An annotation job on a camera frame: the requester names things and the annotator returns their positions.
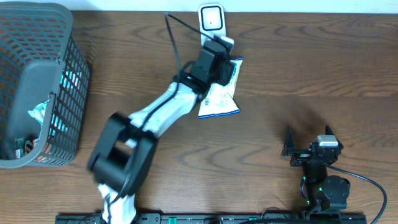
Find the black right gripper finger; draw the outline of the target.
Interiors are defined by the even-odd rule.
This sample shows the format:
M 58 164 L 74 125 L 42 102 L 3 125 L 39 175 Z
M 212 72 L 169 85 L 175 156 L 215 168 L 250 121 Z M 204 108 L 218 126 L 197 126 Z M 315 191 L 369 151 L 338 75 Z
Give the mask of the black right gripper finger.
M 342 145 L 342 143 L 338 140 L 338 138 L 333 134 L 333 131 L 331 130 L 331 128 L 329 127 L 329 125 L 326 125 L 325 126 L 325 134 L 326 135 L 332 135 L 332 136 L 334 136 L 335 137 L 335 139 L 336 139 L 336 141 L 337 141 L 337 143 L 338 143 L 338 147 L 340 148 L 340 149 L 343 149 L 344 148 L 344 146 Z
M 285 139 L 284 146 L 282 148 L 281 155 L 282 156 L 292 156 L 294 152 L 295 152 L 295 143 L 294 143 L 294 139 L 293 139 L 292 130 L 290 128 L 287 128 L 286 139 Z

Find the yellow snack packet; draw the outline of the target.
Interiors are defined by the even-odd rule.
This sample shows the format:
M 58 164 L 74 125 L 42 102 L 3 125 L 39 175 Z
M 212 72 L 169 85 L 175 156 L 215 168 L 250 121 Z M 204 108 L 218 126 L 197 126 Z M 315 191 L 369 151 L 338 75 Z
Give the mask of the yellow snack packet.
M 232 58 L 230 60 L 230 62 L 235 65 L 235 69 L 233 70 L 230 82 L 226 86 L 217 83 L 211 85 L 206 98 L 200 104 L 198 111 L 198 117 L 200 119 L 229 116 L 240 112 L 233 96 L 243 60 L 243 57 Z

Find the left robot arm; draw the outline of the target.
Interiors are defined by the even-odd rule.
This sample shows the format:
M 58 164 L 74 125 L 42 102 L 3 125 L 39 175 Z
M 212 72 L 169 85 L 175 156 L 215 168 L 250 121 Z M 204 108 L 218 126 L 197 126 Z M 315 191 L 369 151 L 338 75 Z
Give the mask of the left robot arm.
M 158 99 L 129 116 L 116 112 L 109 117 L 88 161 L 104 200 L 106 223 L 133 221 L 135 194 L 149 173 L 161 135 L 200 104 L 213 84 L 230 82 L 236 67 L 230 56 L 233 46 L 225 36 L 207 40 L 191 69 L 180 68 Z

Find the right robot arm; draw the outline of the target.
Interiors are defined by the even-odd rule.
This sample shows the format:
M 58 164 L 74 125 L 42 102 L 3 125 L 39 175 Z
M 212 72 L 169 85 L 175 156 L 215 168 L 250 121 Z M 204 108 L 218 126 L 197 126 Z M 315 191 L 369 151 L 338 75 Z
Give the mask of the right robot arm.
M 307 200 L 307 208 L 301 212 L 304 219 L 321 214 L 340 216 L 347 208 L 350 182 L 327 172 L 327 167 L 338 160 L 343 148 L 329 126 L 325 126 L 325 134 L 317 136 L 306 149 L 296 148 L 292 130 L 287 130 L 281 155 L 290 157 L 292 167 L 303 169 L 300 191 Z

